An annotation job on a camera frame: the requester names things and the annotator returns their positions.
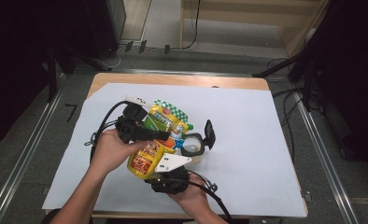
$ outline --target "snack package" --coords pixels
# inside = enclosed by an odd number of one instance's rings
[[[160,130],[170,133],[168,140],[155,139],[128,160],[128,169],[142,179],[154,178],[155,166],[163,156],[163,153],[176,153],[185,141],[185,134],[192,130],[192,125],[188,124],[187,115],[180,109],[167,103],[157,100],[149,110],[143,127],[151,130]]]

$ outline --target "white sheet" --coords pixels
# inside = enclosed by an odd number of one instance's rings
[[[231,215],[306,217],[300,186],[269,91],[110,83],[84,103],[70,144],[43,209],[60,208],[89,165],[85,147],[106,112],[123,95],[152,103],[165,100],[189,116],[194,132],[205,136],[211,119],[217,141],[201,163],[186,165],[219,186],[216,192]],[[124,108],[110,117],[116,119]],[[212,208],[223,214],[213,199]],[[170,198],[132,175],[126,163],[108,175],[96,211],[183,213]]]

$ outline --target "forearm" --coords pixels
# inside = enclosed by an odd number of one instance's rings
[[[51,223],[89,223],[106,176],[89,169]]]

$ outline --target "metal rail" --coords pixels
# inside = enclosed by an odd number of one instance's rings
[[[295,101],[299,101],[301,96],[295,93]],[[333,191],[333,196],[338,204],[339,210],[341,211],[342,217],[346,224],[358,224],[360,223],[357,219],[355,211],[353,210],[352,204],[347,192],[345,191],[344,185],[339,179],[338,173],[336,173],[333,166],[333,162],[330,159],[329,153],[323,144],[321,136],[318,133],[315,122],[313,121],[312,114],[307,112],[302,102],[299,103],[301,115],[304,119],[307,130],[309,131],[313,145],[315,146],[318,158],[320,159],[321,166],[324,173],[329,181],[330,187]]]
[[[46,130],[48,123],[50,122],[50,118],[53,115],[53,112],[59,103],[59,100],[62,96],[62,91],[66,83],[66,77],[64,74],[61,74],[60,81],[61,87],[56,93],[56,96],[52,99],[50,103],[48,103],[38,120],[35,128],[33,129],[32,134],[30,135],[29,140],[27,141],[18,161],[15,164],[9,178],[7,179],[4,186],[0,191],[0,222],[3,219],[4,213],[7,211],[7,208],[18,189],[19,184],[21,183],[21,179],[32,159],[35,150],[38,146],[38,143]]]

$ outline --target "white object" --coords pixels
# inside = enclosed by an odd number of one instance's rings
[[[155,167],[156,173],[165,173],[176,170],[176,168],[188,164],[192,161],[189,157],[164,153],[160,162]]]
[[[152,107],[152,104],[147,103],[146,100],[143,98],[124,95],[122,96],[122,99],[148,108]]]

